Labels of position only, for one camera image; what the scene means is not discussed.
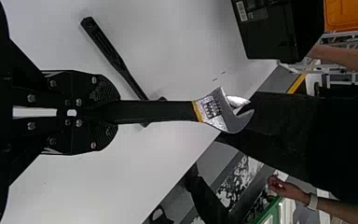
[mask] black handle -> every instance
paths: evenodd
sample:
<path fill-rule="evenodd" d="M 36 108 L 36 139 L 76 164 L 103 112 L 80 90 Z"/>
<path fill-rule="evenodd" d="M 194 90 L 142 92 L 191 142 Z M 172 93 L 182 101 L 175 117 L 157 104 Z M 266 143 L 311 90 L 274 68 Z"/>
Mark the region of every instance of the black handle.
<path fill-rule="evenodd" d="M 109 39 L 98 26 L 97 22 L 95 22 L 92 17 L 87 17 L 84 18 L 80 24 L 92 39 L 92 41 L 97 45 L 98 49 L 103 53 L 103 56 L 106 58 L 106 60 L 110 62 L 110 64 L 112 64 L 112 66 L 127 81 L 138 98 L 144 101 L 149 100 L 145 92 L 131 75 L 123 59 L 120 57 L 116 49 L 110 43 Z"/>
<path fill-rule="evenodd" d="M 191 102 L 116 101 L 94 110 L 102 119 L 115 124 L 173 120 L 198 121 Z"/>

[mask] person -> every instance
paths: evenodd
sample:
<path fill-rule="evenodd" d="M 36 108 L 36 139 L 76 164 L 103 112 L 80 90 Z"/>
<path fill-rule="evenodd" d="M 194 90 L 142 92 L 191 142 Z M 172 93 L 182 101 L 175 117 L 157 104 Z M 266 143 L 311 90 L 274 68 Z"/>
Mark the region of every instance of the person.
<path fill-rule="evenodd" d="M 358 71 L 358 49 L 315 46 L 309 56 Z M 358 98 L 320 98 L 257 92 L 240 113 L 255 110 L 237 134 L 220 134 L 231 145 L 340 201 L 319 199 L 317 208 L 358 223 Z M 277 177 L 268 180 L 278 195 L 310 203 L 311 196 Z"/>

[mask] black case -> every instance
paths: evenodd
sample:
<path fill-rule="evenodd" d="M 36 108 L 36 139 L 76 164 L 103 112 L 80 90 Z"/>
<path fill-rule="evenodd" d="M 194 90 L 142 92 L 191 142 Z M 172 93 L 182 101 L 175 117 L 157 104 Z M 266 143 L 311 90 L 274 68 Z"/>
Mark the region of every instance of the black case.
<path fill-rule="evenodd" d="M 249 59 L 301 62 L 324 33 L 324 0 L 256 0 L 263 1 L 256 9 L 248 1 L 231 0 Z"/>

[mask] watch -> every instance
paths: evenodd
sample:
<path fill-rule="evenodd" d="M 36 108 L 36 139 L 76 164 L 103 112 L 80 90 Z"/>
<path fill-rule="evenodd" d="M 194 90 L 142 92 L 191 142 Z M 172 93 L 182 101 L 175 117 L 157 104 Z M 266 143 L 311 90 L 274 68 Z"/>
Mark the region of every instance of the watch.
<path fill-rule="evenodd" d="M 316 194 L 310 193 L 310 204 L 307 207 L 312 211 L 316 211 L 318 201 L 318 196 Z"/>

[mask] orange box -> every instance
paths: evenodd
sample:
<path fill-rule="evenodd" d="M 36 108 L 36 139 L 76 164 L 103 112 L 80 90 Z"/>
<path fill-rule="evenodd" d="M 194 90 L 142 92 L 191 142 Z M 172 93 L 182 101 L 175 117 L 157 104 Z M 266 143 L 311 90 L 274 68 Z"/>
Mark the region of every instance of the orange box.
<path fill-rule="evenodd" d="M 324 0 L 327 31 L 358 29 L 358 0 Z"/>

